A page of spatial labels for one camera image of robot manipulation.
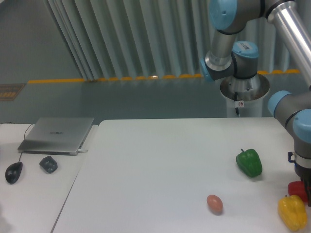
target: floor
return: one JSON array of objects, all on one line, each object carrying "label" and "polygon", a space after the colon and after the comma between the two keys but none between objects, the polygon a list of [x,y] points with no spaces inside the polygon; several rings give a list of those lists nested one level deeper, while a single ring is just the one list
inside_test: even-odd
[{"label": "floor", "polygon": [[[267,101],[279,90],[307,91],[300,74],[266,75],[269,94],[263,117],[270,117]],[[226,117],[220,82],[201,78],[109,81],[97,83],[29,83],[14,101],[0,101],[0,122],[36,123],[40,117],[106,119]]]}]

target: black mouse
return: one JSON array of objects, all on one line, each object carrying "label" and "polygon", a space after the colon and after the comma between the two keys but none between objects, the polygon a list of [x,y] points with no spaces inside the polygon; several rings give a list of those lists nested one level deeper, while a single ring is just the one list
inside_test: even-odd
[{"label": "black mouse", "polygon": [[5,171],[6,181],[9,184],[14,184],[19,179],[22,169],[23,169],[22,162],[11,164]]}]

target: laptop lid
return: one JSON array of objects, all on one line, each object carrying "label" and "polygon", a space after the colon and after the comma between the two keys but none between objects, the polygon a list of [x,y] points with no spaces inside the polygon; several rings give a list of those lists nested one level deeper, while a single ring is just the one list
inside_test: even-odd
[{"label": "laptop lid", "polygon": [[77,155],[94,118],[42,117],[18,151],[23,153]]}]

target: brown egg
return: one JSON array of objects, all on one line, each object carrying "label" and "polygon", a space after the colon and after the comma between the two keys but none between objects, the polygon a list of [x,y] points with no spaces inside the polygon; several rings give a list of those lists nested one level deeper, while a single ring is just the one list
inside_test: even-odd
[{"label": "brown egg", "polygon": [[207,197],[207,204],[212,211],[220,213],[223,210],[223,202],[216,195],[209,195]]}]

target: label sticker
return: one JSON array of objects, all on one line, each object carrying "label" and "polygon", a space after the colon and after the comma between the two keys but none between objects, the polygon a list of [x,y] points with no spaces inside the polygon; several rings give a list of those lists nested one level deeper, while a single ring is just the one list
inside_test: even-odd
[{"label": "label sticker", "polygon": [[253,48],[250,46],[250,44],[247,43],[247,42],[240,42],[240,43],[238,43],[238,46],[239,46],[239,48],[240,48],[242,51],[252,50],[252,49],[253,49]]},{"label": "label sticker", "polygon": [[244,107],[244,101],[234,101],[234,107],[235,108],[243,108]]}]

